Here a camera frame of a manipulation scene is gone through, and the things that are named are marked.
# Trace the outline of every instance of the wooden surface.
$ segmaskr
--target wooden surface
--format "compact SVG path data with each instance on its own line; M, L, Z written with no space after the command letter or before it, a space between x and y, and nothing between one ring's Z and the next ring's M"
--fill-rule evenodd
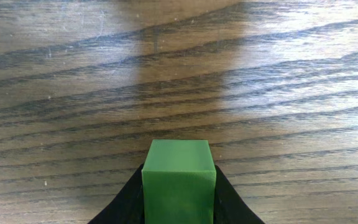
M152 139L266 223L358 223L358 0L0 0L0 223L87 223Z

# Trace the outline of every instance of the wooden table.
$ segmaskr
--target wooden table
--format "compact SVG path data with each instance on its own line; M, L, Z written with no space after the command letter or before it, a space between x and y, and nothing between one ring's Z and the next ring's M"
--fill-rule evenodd
M0 0L0 223L87 223L152 139L266 223L358 223L358 0Z

